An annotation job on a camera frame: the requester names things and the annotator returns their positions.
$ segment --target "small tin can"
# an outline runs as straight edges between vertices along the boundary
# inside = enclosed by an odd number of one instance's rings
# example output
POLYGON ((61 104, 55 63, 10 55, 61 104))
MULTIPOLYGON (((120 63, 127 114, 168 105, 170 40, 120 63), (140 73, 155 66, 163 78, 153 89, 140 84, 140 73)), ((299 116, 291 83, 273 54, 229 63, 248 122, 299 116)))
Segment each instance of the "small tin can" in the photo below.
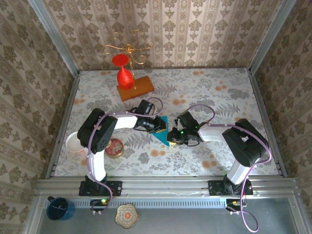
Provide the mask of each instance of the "small tin can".
POLYGON ((124 152, 124 147, 119 139, 111 139, 105 148, 105 154, 113 159, 119 158, 124 152))

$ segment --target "white bowl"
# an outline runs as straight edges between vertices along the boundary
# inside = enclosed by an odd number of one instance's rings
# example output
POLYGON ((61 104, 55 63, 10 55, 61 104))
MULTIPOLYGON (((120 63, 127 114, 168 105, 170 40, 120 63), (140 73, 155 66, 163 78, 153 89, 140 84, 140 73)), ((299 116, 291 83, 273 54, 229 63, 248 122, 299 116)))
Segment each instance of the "white bowl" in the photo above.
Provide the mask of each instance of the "white bowl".
POLYGON ((80 140, 77 138, 77 133, 71 133, 66 139, 65 146, 70 152, 79 152, 83 150, 83 146, 80 145, 80 140))

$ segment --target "decorative plate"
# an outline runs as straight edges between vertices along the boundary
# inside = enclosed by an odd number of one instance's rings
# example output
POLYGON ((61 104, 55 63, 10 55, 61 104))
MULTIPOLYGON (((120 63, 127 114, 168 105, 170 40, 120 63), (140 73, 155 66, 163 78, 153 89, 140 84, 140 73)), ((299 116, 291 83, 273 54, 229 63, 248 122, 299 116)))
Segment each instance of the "decorative plate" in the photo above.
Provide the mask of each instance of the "decorative plate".
POLYGON ((138 221, 138 213, 133 204, 121 205, 117 208, 115 221, 124 229, 131 228, 138 221))
POLYGON ((124 147, 119 139, 111 139, 110 144, 105 148, 105 154, 110 158, 119 158, 124 152, 124 147))

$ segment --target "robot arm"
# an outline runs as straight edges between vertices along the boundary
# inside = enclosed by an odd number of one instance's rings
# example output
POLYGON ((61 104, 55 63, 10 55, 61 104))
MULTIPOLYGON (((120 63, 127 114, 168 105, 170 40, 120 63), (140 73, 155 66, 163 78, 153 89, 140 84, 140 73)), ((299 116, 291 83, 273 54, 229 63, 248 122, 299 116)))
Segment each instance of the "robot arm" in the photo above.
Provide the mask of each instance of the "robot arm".
MULTIPOLYGON (((134 114, 148 115, 153 104, 142 100, 140 105, 134 110, 134 114)), ((105 112, 95 108, 78 131, 78 139, 88 155, 88 144, 91 133, 98 120, 105 115, 105 112)), ((90 168, 91 173, 97 181, 106 179, 104 168, 104 150, 111 139, 113 131, 120 128, 144 127, 148 133, 156 133, 165 130, 166 123, 160 117, 137 117, 134 115, 108 115, 99 125, 91 142, 90 168)))
MULTIPOLYGON (((224 187, 229 195, 239 193, 241 183, 250 167, 266 152, 264 147, 256 139, 234 127, 210 126, 206 122, 198 124, 189 112, 180 114, 177 117, 176 125, 178 122, 183 129, 173 128, 167 135, 167 141, 179 145, 189 145, 189 140, 198 143, 214 140, 228 144, 235 161, 230 171, 224 176, 224 187)), ((269 147, 267 140, 246 119, 240 119, 235 125, 253 133, 269 147)))

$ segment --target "blue mug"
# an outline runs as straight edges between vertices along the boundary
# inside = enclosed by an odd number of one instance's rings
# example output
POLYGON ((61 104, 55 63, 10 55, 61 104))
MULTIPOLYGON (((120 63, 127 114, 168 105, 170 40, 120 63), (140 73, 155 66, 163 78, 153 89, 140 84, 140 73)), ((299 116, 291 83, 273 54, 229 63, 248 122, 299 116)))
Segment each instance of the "blue mug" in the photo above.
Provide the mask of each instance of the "blue mug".
POLYGON ((63 197, 48 197, 47 216, 50 220, 68 220, 75 213, 75 204, 63 197))

